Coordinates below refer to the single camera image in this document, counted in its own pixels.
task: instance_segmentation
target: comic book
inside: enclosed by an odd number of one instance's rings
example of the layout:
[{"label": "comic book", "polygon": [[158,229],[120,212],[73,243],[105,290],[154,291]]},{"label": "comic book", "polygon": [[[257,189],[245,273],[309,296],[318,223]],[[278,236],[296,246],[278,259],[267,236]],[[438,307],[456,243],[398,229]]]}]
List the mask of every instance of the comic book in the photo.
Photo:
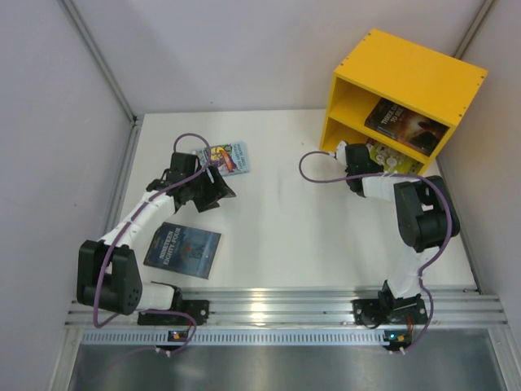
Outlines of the comic book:
[{"label": "comic book", "polygon": [[152,239],[147,266],[208,279],[221,234],[164,223]]},{"label": "comic book", "polygon": [[[246,144],[241,142],[228,143],[211,147],[212,162],[219,170],[221,176],[245,174],[250,172],[250,164],[247,158]],[[200,148],[194,150],[192,153],[196,154],[201,160],[201,165],[206,163],[208,159],[208,150]]]}]

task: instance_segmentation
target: metal floor panel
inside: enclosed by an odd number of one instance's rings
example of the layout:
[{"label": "metal floor panel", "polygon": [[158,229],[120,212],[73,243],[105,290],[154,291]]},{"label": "metal floor panel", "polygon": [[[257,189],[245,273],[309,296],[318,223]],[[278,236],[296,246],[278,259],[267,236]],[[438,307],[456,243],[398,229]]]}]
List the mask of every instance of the metal floor panel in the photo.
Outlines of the metal floor panel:
[{"label": "metal floor panel", "polygon": [[485,330],[429,332],[405,356],[381,347],[194,346],[171,358],[153,350],[121,358],[133,349],[82,345],[69,390],[505,389]]}]

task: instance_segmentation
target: dark book cover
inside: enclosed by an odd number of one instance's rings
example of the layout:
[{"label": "dark book cover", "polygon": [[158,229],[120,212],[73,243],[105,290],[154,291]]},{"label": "dark book cover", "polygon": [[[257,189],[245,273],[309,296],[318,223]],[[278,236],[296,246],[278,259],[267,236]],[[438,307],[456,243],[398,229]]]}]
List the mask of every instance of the dark book cover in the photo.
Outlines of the dark book cover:
[{"label": "dark book cover", "polygon": [[425,155],[430,155],[449,128],[398,103],[381,98],[365,125]]},{"label": "dark book cover", "polygon": [[208,279],[221,234],[164,223],[154,234],[147,266]]}]

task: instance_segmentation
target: book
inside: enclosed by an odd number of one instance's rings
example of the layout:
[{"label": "book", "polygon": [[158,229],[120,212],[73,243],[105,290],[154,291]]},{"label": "book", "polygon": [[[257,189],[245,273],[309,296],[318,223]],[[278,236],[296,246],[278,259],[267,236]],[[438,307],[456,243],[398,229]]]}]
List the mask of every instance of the book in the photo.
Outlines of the book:
[{"label": "book", "polygon": [[146,266],[208,279],[221,234],[164,223],[148,249]]},{"label": "book", "polygon": [[395,151],[385,144],[379,143],[369,138],[366,143],[369,149],[369,156],[379,165],[383,166],[383,171],[390,174],[416,174],[421,165],[412,157],[408,157],[401,152]]},{"label": "book", "polygon": [[[246,144],[241,142],[216,145],[211,147],[211,165],[217,167],[219,174],[226,177],[228,175],[245,174],[250,172],[250,163],[247,158]],[[201,165],[208,160],[208,149],[199,148],[194,150]]]},{"label": "book", "polygon": [[385,98],[379,100],[365,125],[428,156],[449,128]]}]

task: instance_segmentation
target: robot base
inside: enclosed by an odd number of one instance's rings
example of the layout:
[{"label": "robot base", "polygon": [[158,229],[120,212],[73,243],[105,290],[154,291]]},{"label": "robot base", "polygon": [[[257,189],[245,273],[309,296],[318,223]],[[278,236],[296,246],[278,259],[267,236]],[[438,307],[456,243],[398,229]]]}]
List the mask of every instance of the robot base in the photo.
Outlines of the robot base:
[{"label": "robot base", "polygon": [[407,325],[409,319],[414,325],[425,324],[427,321],[427,310],[421,299],[414,305],[392,311],[383,307],[379,299],[358,299],[352,301],[352,310],[355,324],[368,328],[386,324]]},{"label": "robot base", "polygon": [[[200,326],[208,320],[210,302],[208,300],[183,300],[182,305],[175,310],[189,314]],[[139,326],[187,326],[188,322],[187,318],[176,315],[140,313],[138,316]]]}]

